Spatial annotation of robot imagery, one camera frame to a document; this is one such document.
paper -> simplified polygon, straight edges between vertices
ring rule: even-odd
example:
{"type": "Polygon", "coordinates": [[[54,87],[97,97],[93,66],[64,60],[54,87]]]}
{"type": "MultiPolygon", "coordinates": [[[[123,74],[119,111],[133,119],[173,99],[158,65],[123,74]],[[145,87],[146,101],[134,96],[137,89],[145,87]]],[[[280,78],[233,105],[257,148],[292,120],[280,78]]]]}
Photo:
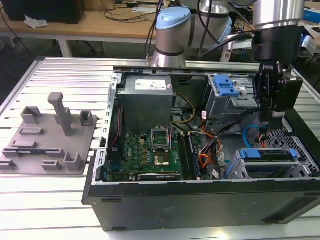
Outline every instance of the paper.
{"type": "Polygon", "coordinates": [[[24,23],[33,29],[44,28],[49,26],[46,20],[35,20],[31,17],[28,17],[27,15],[24,15],[24,16],[25,16],[24,23]]]}

blue plastic latch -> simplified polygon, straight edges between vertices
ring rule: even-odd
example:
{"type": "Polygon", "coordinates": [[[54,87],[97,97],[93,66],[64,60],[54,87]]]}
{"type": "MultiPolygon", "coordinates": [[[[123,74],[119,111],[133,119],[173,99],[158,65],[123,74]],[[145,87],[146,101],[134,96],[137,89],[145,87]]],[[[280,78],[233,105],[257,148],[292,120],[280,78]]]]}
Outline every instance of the blue plastic latch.
{"type": "Polygon", "coordinates": [[[240,152],[240,155],[242,157],[241,153],[246,156],[243,158],[248,158],[248,159],[260,159],[261,158],[261,155],[260,155],[258,149],[254,149],[254,148],[242,149],[240,152]]]}
{"type": "Polygon", "coordinates": [[[290,148],[290,154],[293,157],[293,159],[297,159],[298,158],[298,153],[296,150],[294,150],[293,148],[290,148]]]}
{"type": "Polygon", "coordinates": [[[233,167],[234,167],[234,164],[231,163],[228,169],[225,171],[225,174],[223,175],[222,179],[226,179],[227,175],[230,173],[233,167]]]}
{"type": "Polygon", "coordinates": [[[175,6],[162,10],[156,19],[156,28],[159,30],[171,29],[185,23],[191,17],[186,7],[175,6]]]}
{"type": "Polygon", "coordinates": [[[218,88],[221,97],[238,97],[240,95],[227,75],[215,75],[214,84],[218,88]]]}
{"type": "Polygon", "coordinates": [[[246,152],[244,150],[240,151],[240,156],[241,156],[242,159],[246,159],[247,158],[246,152]]]}

wooden table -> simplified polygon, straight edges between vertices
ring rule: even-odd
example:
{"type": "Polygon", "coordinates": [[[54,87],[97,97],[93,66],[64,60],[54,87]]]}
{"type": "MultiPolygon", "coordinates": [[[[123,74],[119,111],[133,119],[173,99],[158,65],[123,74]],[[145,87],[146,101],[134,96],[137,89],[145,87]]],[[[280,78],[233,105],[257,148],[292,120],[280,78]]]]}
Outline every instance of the wooden table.
{"type": "MultiPolygon", "coordinates": [[[[129,12],[130,10],[131,8],[115,9],[112,13],[117,15],[114,15],[113,17],[117,19],[129,19],[145,14],[129,12]]],[[[145,17],[150,21],[145,20],[137,23],[128,23],[107,19],[103,16],[102,11],[86,11],[79,24],[49,22],[48,27],[33,29],[27,26],[23,21],[10,21],[7,15],[4,16],[9,26],[20,38],[57,40],[60,44],[62,55],[65,58],[72,57],[68,43],[69,40],[102,42],[102,46],[104,42],[145,43],[152,25],[151,21],[154,20],[155,14],[149,14],[145,17]]],[[[2,18],[0,18],[0,36],[8,38],[14,37],[14,34],[8,29],[2,18]]]]}

workbench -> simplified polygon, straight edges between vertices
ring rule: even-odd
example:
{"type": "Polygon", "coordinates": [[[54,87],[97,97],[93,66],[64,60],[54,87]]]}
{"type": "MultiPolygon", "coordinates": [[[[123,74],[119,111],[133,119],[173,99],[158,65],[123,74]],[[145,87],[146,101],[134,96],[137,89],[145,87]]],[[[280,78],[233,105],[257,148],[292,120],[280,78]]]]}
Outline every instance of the workbench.
{"type": "MultiPolygon", "coordinates": [[[[112,13],[115,14],[113,17],[117,19],[129,19],[141,16],[141,14],[146,14],[129,11],[131,11],[131,8],[121,8],[113,10],[112,13]]],[[[102,52],[104,52],[104,42],[145,44],[150,27],[155,18],[154,13],[145,16],[150,21],[127,23],[107,19],[103,14],[104,11],[86,11],[78,24],[49,22],[48,27],[40,27],[37,29],[27,26],[23,21],[10,21],[6,14],[4,14],[4,18],[19,38],[57,40],[64,58],[72,57],[68,42],[70,40],[101,42],[102,52]]],[[[15,37],[2,18],[0,18],[0,37],[15,37]]]]}
{"type": "MultiPolygon", "coordinates": [[[[62,92],[71,114],[91,110],[99,120],[90,146],[98,147],[102,119],[107,106],[111,75],[115,66],[145,67],[145,60],[51,58],[35,61],[0,107],[0,149],[8,145],[22,122],[25,106],[54,114],[47,102],[51,92],[62,92]]],[[[258,71],[253,63],[187,61],[187,67],[227,71],[258,71]]],[[[295,105],[313,133],[320,139],[320,95],[304,81],[295,105]]],[[[0,239],[319,239],[320,207],[286,225],[232,226],[212,228],[104,232],[91,206],[81,203],[88,165],[79,176],[0,175],[0,239]]]]}

mesh panel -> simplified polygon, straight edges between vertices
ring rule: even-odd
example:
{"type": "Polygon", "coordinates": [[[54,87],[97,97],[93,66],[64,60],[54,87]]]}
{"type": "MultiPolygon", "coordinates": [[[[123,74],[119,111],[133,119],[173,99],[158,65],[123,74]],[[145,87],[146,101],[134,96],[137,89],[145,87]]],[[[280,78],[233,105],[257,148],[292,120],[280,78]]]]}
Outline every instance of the mesh panel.
{"type": "MultiPolygon", "coordinates": [[[[283,119],[282,129],[276,131],[268,132],[269,140],[266,141],[267,148],[280,148],[284,150],[294,149],[301,156],[301,161],[306,163],[312,172],[319,171],[318,166],[312,159],[308,151],[305,149],[299,138],[295,136],[289,136],[289,124],[285,119],[283,119]]],[[[256,128],[251,128],[248,131],[247,137],[248,142],[253,148],[261,148],[260,143],[256,143],[256,138],[259,135],[259,130],[256,128]]]]}

